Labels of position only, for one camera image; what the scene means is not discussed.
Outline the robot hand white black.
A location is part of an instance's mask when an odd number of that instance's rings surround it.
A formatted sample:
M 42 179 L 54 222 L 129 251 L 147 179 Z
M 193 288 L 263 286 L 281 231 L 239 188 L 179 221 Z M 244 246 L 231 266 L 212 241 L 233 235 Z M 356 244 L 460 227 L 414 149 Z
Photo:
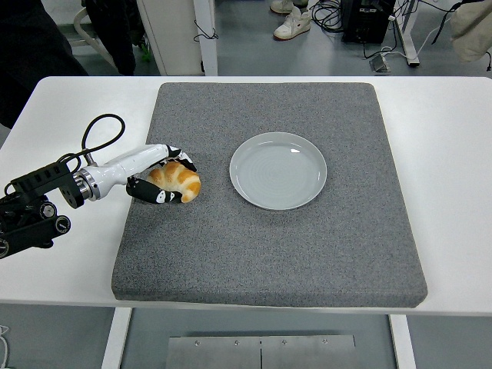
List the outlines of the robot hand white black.
M 88 166 L 81 175 L 93 201 L 116 185 L 125 185 L 130 196 L 151 204 L 188 203 L 201 190 L 201 179 L 188 155 L 163 144 L 144 145 L 101 166 Z

